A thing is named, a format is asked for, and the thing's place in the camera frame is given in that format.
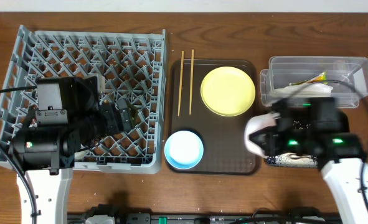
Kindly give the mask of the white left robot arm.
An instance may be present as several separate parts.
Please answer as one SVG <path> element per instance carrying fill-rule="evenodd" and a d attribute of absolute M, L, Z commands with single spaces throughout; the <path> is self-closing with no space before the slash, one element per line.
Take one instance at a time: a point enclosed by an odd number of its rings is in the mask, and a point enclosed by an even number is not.
<path fill-rule="evenodd" d="M 117 103 L 88 100 L 61 107 L 40 100 L 29 108 L 9 154 L 29 182 L 38 223 L 67 222 L 75 154 L 82 145 L 132 130 L 137 117 L 137 108 L 124 98 Z"/>

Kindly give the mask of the pink rice bowl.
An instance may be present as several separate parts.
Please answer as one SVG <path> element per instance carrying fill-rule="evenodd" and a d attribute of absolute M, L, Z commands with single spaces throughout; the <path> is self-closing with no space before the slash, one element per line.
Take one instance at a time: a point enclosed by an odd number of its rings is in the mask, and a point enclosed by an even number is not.
<path fill-rule="evenodd" d="M 279 113 L 267 113 L 252 117 L 245 126 L 244 132 L 244 145 L 248 152 L 266 158 L 265 146 L 262 143 L 258 143 L 257 139 L 266 134 L 276 126 L 276 120 L 279 117 Z"/>

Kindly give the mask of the clear plastic waste bin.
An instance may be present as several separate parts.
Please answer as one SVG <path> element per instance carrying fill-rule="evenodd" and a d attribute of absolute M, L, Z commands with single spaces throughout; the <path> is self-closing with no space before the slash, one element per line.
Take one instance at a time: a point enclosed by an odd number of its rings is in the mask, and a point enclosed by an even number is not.
<path fill-rule="evenodd" d="M 333 56 L 275 56 L 269 67 L 260 72 L 260 98 L 266 107 L 286 98 L 302 86 L 311 86 L 289 100 L 291 107 L 301 107 L 307 98 L 331 96 L 340 108 L 356 108 L 359 97 L 347 83 L 368 96 L 368 58 Z"/>

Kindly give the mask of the wooden chopstick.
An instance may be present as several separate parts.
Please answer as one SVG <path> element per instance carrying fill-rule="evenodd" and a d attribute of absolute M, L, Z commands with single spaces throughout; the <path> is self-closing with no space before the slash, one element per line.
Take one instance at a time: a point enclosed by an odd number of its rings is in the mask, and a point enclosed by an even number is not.
<path fill-rule="evenodd" d="M 178 106 L 177 106 L 177 116 L 181 115 L 181 101 L 182 101 L 182 83 L 183 83 L 183 74 L 184 74 L 184 51 L 181 52 L 181 66 L 180 66 L 180 77 L 179 77 L 179 98 L 178 98 Z"/>
<path fill-rule="evenodd" d="M 194 49 L 191 50 L 191 71 L 190 71 L 190 87 L 189 87 L 189 115 L 192 114 L 193 79 L 194 79 Z"/>

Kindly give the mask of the yellow green wrapper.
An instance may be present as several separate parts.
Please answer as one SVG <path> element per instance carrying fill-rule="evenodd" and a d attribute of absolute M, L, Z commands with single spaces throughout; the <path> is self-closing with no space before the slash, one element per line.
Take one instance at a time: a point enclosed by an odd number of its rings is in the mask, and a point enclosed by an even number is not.
<path fill-rule="evenodd" d="M 319 75 L 315 75 L 312 78 L 309 78 L 307 80 L 290 83 L 290 86 L 301 85 L 301 84 L 304 84 L 304 83 L 314 83 L 314 82 L 317 82 L 317 81 L 323 81 L 323 80 L 326 80 L 326 74 L 327 74 L 327 72 L 322 72 Z"/>

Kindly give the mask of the white paper napkin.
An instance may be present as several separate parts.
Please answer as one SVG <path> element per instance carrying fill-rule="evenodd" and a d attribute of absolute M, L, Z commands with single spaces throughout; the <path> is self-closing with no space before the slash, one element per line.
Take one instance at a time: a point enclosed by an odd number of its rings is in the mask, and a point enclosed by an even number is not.
<path fill-rule="evenodd" d="M 269 101 L 276 101 L 281 98 L 287 98 L 295 91 L 301 89 L 300 92 L 295 94 L 292 98 L 289 99 L 290 103 L 303 103 L 308 100 L 308 98 L 318 98 L 318 97 L 329 97 L 331 96 L 331 92 L 333 90 L 332 86 L 316 83 L 316 84 L 300 84 L 293 86 L 286 86 L 284 88 L 277 88 L 265 93 L 265 97 L 268 98 Z"/>

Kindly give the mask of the grey plastic dish rack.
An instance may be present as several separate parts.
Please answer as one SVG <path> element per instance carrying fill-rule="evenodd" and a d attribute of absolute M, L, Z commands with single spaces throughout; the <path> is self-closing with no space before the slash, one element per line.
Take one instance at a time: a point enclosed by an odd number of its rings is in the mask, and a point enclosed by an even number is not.
<path fill-rule="evenodd" d="M 0 93 L 0 166 L 155 174 L 167 34 L 20 26 Z"/>

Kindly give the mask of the dark brown serving tray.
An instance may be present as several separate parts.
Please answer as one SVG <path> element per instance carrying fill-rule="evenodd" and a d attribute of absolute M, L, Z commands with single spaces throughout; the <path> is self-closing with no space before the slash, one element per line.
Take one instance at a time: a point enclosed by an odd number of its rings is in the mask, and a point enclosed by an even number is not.
<path fill-rule="evenodd" d="M 196 133 L 203 142 L 204 155 L 195 167 L 178 170 L 168 165 L 173 171 L 181 174 L 216 174 L 216 175 L 252 175 L 260 168 L 261 159 L 248 152 L 244 145 L 243 135 L 247 121 L 259 115 L 258 101 L 241 115 L 234 117 L 219 116 L 211 112 L 203 103 L 200 87 L 203 78 L 218 67 L 235 67 L 246 72 L 257 81 L 256 68 L 246 60 L 195 59 L 192 94 L 192 114 L 189 115 L 189 85 L 191 61 L 185 59 L 182 83 L 181 115 L 177 116 L 179 98 L 179 77 L 181 61 L 176 60 L 170 71 L 169 99 L 169 134 L 181 130 Z"/>

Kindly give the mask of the black waste tray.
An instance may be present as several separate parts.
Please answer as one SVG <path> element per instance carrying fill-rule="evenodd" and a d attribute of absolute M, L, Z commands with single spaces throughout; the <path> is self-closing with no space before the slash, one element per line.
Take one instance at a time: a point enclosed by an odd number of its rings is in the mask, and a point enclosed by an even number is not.
<path fill-rule="evenodd" d="M 273 121 L 256 138 L 270 166 L 320 169 L 349 154 L 348 118 L 337 108 L 277 109 Z"/>

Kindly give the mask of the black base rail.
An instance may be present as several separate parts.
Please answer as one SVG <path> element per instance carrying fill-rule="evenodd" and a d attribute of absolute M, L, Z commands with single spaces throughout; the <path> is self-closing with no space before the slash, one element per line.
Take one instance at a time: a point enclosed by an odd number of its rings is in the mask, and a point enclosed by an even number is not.
<path fill-rule="evenodd" d="M 341 223 L 337 213 L 323 213 L 313 207 L 292 208 L 286 212 L 259 208 L 253 213 L 155 213 L 150 209 L 120 209 L 112 205 L 92 207 L 84 213 L 69 213 L 68 223 L 233 223 L 256 219 L 255 223 L 291 223 L 294 219 L 311 219 L 323 223 Z"/>

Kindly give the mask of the light blue bowl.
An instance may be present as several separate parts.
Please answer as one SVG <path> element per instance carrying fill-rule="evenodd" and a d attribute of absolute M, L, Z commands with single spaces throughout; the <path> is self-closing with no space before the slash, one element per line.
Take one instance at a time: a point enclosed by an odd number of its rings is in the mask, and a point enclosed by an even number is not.
<path fill-rule="evenodd" d="M 200 163 L 203 155 L 202 139 L 192 131 L 177 131 L 168 137 L 164 145 L 167 163 L 178 170 L 195 167 Z"/>

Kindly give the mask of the yellow round plate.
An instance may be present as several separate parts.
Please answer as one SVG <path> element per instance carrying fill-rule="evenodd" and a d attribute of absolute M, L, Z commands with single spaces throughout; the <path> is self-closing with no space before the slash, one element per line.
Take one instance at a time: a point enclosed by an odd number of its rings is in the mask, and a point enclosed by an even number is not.
<path fill-rule="evenodd" d="M 202 80 L 201 98 L 213 113 L 233 117 L 249 110 L 255 102 L 254 81 L 243 70 L 235 67 L 218 67 Z"/>

